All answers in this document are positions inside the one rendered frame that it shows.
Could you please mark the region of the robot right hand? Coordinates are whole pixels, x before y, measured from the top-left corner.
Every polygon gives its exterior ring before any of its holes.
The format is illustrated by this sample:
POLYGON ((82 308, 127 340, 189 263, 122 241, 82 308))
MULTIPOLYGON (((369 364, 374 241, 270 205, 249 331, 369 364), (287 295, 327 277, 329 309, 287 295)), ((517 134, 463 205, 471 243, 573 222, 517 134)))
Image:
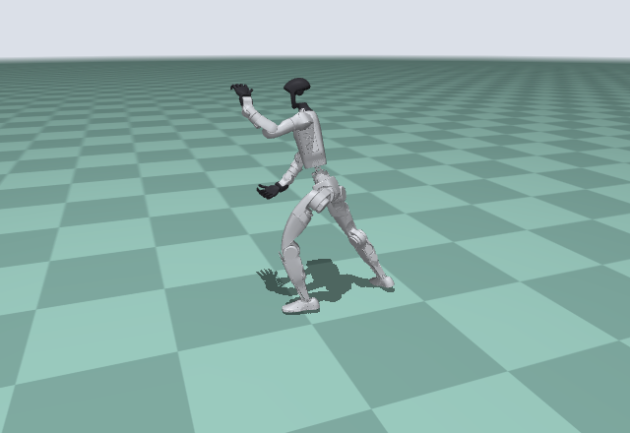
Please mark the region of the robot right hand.
POLYGON ((259 190, 259 188, 257 187, 257 191, 259 192, 261 196, 263 196, 264 198, 267 198, 268 200, 270 200, 273 197, 276 197, 279 194, 279 192, 282 192, 288 188, 288 185, 282 186, 279 182, 275 183, 275 185, 270 185, 270 186, 264 186, 261 184, 259 184, 258 186, 261 188, 265 188, 264 190, 259 190))

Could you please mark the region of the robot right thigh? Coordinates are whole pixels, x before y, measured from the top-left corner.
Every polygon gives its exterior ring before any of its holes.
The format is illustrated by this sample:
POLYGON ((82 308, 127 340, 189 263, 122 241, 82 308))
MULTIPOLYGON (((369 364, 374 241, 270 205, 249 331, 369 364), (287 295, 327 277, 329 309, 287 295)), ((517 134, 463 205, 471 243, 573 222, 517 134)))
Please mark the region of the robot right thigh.
POLYGON ((351 213, 349 211, 349 207, 345 202, 347 197, 345 187, 340 186, 340 188, 341 194, 339 198, 336 201, 329 203, 327 208, 331 216, 335 219, 340 228, 348 237, 349 243, 353 247, 359 248, 366 243, 366 238, 360 231, 357 230, 354 224, 351 213))

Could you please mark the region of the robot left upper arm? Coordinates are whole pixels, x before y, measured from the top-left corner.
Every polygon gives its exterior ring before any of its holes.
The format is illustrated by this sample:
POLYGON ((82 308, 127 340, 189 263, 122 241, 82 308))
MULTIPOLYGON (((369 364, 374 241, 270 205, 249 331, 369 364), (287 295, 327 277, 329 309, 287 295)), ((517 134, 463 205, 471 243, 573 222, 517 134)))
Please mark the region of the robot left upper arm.
MULTIPOLYGON (((275 122, 274 122, 275 123, 275 122)), ((304 111, 300 111, 296 113, 294 116, 282 121, 282 123, 278 126, 278 130, 275 133, 270 133, 265 129, 262 130, 263 135, 267 139, 273 139, 287 133, 290 133, 295 130, 305 130, 312 123, 314 123, 312 117, 304 111)))

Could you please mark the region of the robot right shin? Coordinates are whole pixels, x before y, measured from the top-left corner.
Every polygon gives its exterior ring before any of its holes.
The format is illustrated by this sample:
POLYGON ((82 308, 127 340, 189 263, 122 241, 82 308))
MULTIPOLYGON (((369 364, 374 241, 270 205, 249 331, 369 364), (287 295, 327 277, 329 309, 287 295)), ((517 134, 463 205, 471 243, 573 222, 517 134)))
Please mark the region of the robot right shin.
POLYGON ((386 276, 383 269, 381 268, 379 261, 378 261, 378 257, 377 254, 375 252, 375 249, 373 247, 373 245, 369 242, 369 240, 367 239, 367 235, 365 234, 364 231, 362 231, 361 229, 358 229, 358 231, 360 231, 366 238, 366 243, 363 246, 360 246, 359 248, 355 248, 355 250, 357 251, 357 253, 359 254, 359 256, 361 257, 361 259, 369 265, 369 267, 371 268, 371 270, 375 273, 375 275, 377 276, 378 279, 383 279, 382 276, 386 276))

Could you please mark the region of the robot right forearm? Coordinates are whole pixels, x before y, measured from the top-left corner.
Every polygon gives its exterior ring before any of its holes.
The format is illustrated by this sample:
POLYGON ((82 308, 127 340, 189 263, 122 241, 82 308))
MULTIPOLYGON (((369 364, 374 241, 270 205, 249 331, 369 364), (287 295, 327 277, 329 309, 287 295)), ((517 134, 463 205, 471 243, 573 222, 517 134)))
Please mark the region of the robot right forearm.
POLYGON ((302 170, 302 166, 303 163, 298 163, 295 160, 291 163, 290 168, 288 169, 288 171, 283 175, 282 180, 279 181, 279 183, 282 186, 285 185, 290 185, 293 181, 294 178, 296 177, 296 175, 301 172, 302 170))

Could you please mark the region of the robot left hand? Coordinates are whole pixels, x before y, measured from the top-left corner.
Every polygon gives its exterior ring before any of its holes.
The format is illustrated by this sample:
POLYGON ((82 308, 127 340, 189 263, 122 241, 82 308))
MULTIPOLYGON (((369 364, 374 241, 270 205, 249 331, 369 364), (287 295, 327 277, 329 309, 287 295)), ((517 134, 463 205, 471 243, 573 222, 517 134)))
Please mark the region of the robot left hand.
MULTIPOLYGON (((235 89, 235 92, 239 95, 239 101, 241 106, 243 106, 243 96, 250 96, 251 97, 251 93, 253 92, 253 89, 251 89, 249 91, 247 85, 242 85, 242 84, 236 84, 236 85, 231 85, 230 89, 232 90, 232 88, 235 89)), ((252 98, 252 97, 251 97, 252 98)), ((253 100, 252 100, 252 104, 253 104, 253 100)))

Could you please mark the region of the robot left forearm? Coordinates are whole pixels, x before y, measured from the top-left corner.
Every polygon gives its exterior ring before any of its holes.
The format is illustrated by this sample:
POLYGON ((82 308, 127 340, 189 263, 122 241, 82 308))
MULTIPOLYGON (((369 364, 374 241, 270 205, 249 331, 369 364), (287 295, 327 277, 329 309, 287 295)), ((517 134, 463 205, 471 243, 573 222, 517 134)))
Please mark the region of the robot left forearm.
POLYGON ((262 116, 253 106, 252 98, 250 96, 243 96, 242 115, 248 118, 254 126, 258 129, 263 128, 270 133, 275 133, 278 130, 278 126, 273 121, 262 116))

